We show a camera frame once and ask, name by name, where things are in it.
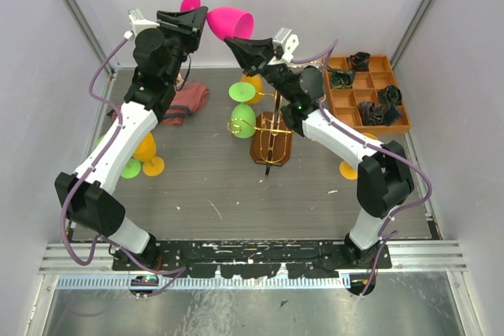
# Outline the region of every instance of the black mounting plate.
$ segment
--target black mounting plate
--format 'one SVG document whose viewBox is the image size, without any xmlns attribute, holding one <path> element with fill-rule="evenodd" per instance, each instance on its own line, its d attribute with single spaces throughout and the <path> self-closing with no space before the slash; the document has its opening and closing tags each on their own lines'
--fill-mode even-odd
<svg viewBox="0 0 504 336">
<path fill-rule="evenodd" d="M 160 269 L 187 267 L 182 277 L 209 279 L 217 268 L 225 279 L 272 278 L 285 264 L 289 279 L 339 277 L 338 269 L 368 269 L 370 264 L 352 265 L 344 256 L 341 240 L 265 240 L 265 241 L 158 241 Z M 387 246 L 378 260 L 378 268 L 391 268 Z M 133 271 L 135 265 L 116 252 L 114 271 Z"/>
</svg>

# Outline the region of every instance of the wooden stand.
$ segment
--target wooden stand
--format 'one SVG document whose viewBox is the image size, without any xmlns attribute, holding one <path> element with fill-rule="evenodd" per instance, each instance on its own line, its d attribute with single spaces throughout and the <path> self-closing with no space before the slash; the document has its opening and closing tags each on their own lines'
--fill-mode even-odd
<svg viewBox="0 0 504 336">
<path fill-rule="evenodd" d="M 272 128 L 272 112 L 263 112 L 256 117 L 256 125 L 260 129 L 271 129 Z M 279 130 L 288 131 L 287 126 L 283 120 L 280 120 Z M 252 144 L 250 146 L 250 155 L 254 160 L 255 164 L 268 164 L 268 145 L 269 136 L 272 134 L 274 138 L 273 143 L 273 154 L 272 159 L 269 162 L 271 165 L 277 167 L 283 166 L 285 163 L 291 159 L 291 147 L 292 147 L 292 133 L 278 133 L 274 131 L 257 130 L 252 137 Z"/>
</svg>

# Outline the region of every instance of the wood grain floor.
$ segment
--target wood grain floor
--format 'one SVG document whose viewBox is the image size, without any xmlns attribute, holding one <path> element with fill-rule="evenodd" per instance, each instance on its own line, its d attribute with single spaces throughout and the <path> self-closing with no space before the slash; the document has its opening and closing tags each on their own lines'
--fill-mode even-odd
<svg viewBox="0 0 504 336">
<path fill-rule="evenodd" d="M 118 72 L 111 94 L 117 104 L 131 77 L 132 70 Z M 298 135 L 291 159 L 266 177 L 265 166 L 250 158 L 250 140 L 226 129 L 236 105 L 228 88 L 239 77 L 233 68 L 191 70 L 191 78 L 209 88 L 208 104 L 181 127 L 159 124 L 153 134 L 165 171 L 120 180 L 114 197 L 157 238 L 343 238 L 358 215 L 356 182 L 339 174 L 339 157 Z M 267 83 L 265 91 L 272 92 Z M 253 107 L 259 114 L 271 110 L 272 101 Z M 103 134 L 110 124 L 107 118 Z M 405 145 L 402 136 L 394 139 Z M 408 201 L 417 198 L 415 191 Z M 405 211 L 392 226 L 400 238 L 430 237 L 423 207 Z M 74 233 L 75 240 L 92 236 L 81 227 Z"/>
</svg>

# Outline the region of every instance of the green cup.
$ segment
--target green cup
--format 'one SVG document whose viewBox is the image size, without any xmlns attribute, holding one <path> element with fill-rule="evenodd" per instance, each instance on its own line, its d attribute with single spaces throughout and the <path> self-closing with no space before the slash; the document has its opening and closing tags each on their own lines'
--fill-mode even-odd
<svg viewBox="0 0 504 336">
<path fill-rule="evenodd" d="M 238 82 L 229 87 L 229 97 L 236 102 L 248 102 L 255 96 L 255 88 L 252 84 Z"/>
<path fill-rule="evenodd" d="M 241 119 L 231 121 L 229 128 L 233 132 L 233 135 L 238 138 L 250 138 L 255 133 L 255 129 L 250 126 L 255 126 L 255 113 L 254 110 L 245 103 L 238 104 L 231 113 L 231 119 Z"/>
</svg>

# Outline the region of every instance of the yellow egg cup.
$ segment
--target yellow egg cup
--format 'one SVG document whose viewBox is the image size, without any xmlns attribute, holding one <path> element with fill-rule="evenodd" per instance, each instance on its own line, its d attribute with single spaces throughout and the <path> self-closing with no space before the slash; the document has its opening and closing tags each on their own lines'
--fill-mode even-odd
<svg viewBox="0 0 504 336">
<path fill-rule="evenodd" d="M 156 156 L 157 151 L 154 136 L 149 133 L 133 153 L 136 160 L 143 162 L 143 173 L 147 176 L 157 176 L 165 170 L 165 161 Z"/>
<path fill-rule="evenodd" d="M 257 104 L 261 99 L 262 99 L 262 96 L 264 95 L 262 93 L 262 81 L 261 81 L 261 77 L 259 75 L 256 75 L 256 76 L 242 76 L 242 78 L 239 80 L 240 82 L 245 82 L 245 83 L 249 83 L 249 84 L 252 84 L 254 86 L 254 89 L 255 89 L 255 95 L 253 98 L 251 98 L 248 102 L 246 102 L 247 104 Z"/>
</svg>

